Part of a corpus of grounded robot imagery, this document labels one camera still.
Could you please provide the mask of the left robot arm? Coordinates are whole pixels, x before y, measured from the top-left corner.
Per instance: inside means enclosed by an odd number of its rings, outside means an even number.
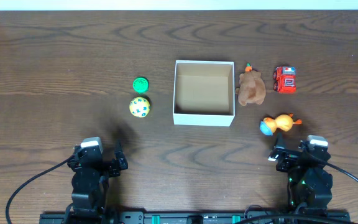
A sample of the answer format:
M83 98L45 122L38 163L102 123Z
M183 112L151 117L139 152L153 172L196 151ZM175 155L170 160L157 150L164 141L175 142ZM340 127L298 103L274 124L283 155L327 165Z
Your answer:
M116 141L114 158L104 161L101 138L86 138L74 147L73 156L67 164L75 173L71 180L74 214L92 218L105 216L109 179L120 176L122 170L128 169L121 142Z

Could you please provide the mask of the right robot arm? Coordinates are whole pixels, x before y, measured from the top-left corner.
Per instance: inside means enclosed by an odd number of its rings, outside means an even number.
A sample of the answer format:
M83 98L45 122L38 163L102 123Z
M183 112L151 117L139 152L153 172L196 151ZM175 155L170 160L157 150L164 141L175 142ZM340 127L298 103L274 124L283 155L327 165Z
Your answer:
M283 135L277 134L268 159L277 163L277 171L288 174L290 210L327 209L332 199L333 177L324 170L324 163L330 158L328 142L321 136L309 135L307 140L300 142L298 150L290 150Z

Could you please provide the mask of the yellow ball with letters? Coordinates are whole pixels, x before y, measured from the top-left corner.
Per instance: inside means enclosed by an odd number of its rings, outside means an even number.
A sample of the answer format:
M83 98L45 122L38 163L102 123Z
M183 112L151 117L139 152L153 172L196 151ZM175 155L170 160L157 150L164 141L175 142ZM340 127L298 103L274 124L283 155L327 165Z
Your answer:
M151 105L149 101L141 96L132 99L131 102L129 103L129 110L131 112L131 115L138 118L146 117L150 109L151 109Z

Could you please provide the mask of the green round toy disc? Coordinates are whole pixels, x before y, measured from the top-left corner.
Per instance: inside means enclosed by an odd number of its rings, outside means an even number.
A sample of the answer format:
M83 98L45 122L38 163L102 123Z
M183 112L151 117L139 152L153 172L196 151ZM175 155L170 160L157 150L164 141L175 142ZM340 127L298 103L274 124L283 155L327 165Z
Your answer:
M149 89L149 81L144 77L137 77L134 79L132 87L138 94L144 94Z

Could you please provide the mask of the yellow rubber duck toy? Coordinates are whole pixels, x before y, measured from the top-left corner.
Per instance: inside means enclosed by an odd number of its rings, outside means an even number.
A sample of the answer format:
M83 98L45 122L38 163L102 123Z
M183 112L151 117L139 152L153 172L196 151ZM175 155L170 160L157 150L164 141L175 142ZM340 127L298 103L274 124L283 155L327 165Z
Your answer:
M266 136L272 136L277 129L281 129L284 132L291 130L293 125L295 124L302 124L302 120L294 120L293 114L281 114L276 118L266 117L264 118L260 124L259 129L260 131Z

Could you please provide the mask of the red toy fire truck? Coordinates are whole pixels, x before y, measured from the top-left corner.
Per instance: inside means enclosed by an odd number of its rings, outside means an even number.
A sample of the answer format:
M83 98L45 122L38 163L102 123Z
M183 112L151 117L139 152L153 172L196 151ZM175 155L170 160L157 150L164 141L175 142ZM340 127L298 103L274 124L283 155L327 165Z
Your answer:
M273 89L278 93L293 94L296 92L295 78L295 67L277 67L273 73Z

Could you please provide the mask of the brown plush bear toy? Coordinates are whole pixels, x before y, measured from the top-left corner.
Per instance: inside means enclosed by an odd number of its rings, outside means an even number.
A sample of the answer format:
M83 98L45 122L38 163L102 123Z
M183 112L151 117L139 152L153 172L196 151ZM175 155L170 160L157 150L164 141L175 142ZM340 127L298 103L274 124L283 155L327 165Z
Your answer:
M240 105L245 106L250 103L261 105L266 96L265 83L262 80L262 73L253 69L247 63L245 72L239 75L240 87L235 89Z

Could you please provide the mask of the white cardboard box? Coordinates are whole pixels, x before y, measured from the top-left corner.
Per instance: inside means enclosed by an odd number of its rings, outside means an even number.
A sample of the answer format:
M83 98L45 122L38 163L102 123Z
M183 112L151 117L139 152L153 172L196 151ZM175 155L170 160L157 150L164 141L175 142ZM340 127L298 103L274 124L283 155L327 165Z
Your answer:
M177 60L173 123L229 127L235 117L234 63Z

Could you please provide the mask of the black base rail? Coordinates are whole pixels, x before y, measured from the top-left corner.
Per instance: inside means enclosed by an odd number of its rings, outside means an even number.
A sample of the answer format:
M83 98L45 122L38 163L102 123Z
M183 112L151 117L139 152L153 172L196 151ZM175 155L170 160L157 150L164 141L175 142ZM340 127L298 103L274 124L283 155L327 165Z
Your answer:
M44 213L40 215L40 224L63 223L113 223L113 224L210 224L210 223L313 223L312 220L297 220L276 211L248 210L244 213L144 213L121 212L112 216L89 217L74 212Z

